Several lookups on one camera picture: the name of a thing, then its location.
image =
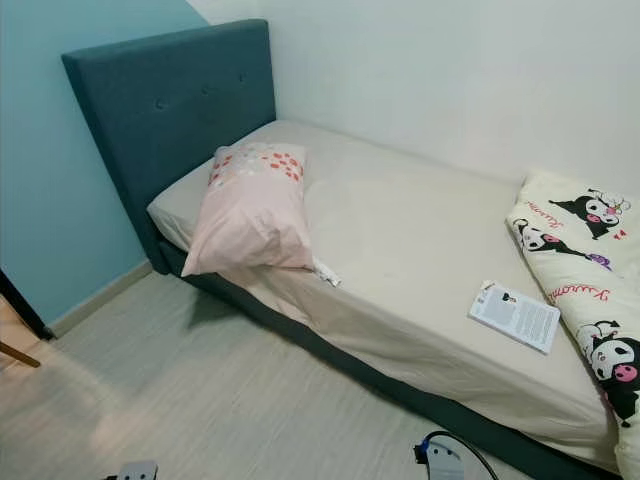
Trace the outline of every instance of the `bed frame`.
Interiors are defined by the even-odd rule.
[[[186,256],[163,239],[146,207],[217,147],[275,120],[267,23],[245,20],[154,36],[67,53],[62,60],[149,260],[156,271],[179,277]],[[217,274],[185,280],[533,478],[619,478],[381,374]]]

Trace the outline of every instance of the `cable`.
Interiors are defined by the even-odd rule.
[[[420,445],[416,445],[415,447],[413,447],[413,451],[414,451],[414,453],[416,455],[416,462],[425,464],[425,465],[427,465],[427,468],[429,468],[429,461],[427,459],[427,449],[429,448],[429,441],[433,437],[436,437],[438,435],[441,435],[443,437],[453,438],[454,440],[460,442],[462,445],[467,447],[469,449],[469,451],[471,451],[471,453],[473,453],[476,456],[476,458],[478,460],[480,460],[482,465],[484,465],[484,467],[489,472],[489,475],[491,475],[491,478],[493,480],[500,480],[498,478],[498,476],[496,475],[496,473],[491,468],[491,465],[489,465],[489,463],[487,463],[487,461],[484,459],[484,457],[480,454],[480,452],[478,452],[478,450],[476,450],[476,448],[473,445],[471,445],[470,443],[467,443],[466,440],[458,437],[457,435],[455,435],[453,433],[445,432],[444,430],[436,430],[435,432],[431,432],[429,435],[424,437],[424,440],[422,440],[422,443]]]

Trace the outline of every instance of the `book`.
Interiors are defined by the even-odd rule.
[[[545,354],[551,351],[560,310],[486,280],[469,316]]]

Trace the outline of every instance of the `mattress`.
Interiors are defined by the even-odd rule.
[[[543,300],[503,220],[518,185],[294,122],[247,141],[307,147],[312,248],[343,282],[273,267],[223,277],[385,375],[616,471],[615,422],[567,332],[544,355],[467,315],[486,279]],[[185,251],[208,173],[196,168],[148,208]]]

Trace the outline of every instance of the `kuromi print blanket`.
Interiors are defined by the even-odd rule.
[[[537,172],[507,223],[618,419],[622,476],[640,479],[640,203]]]

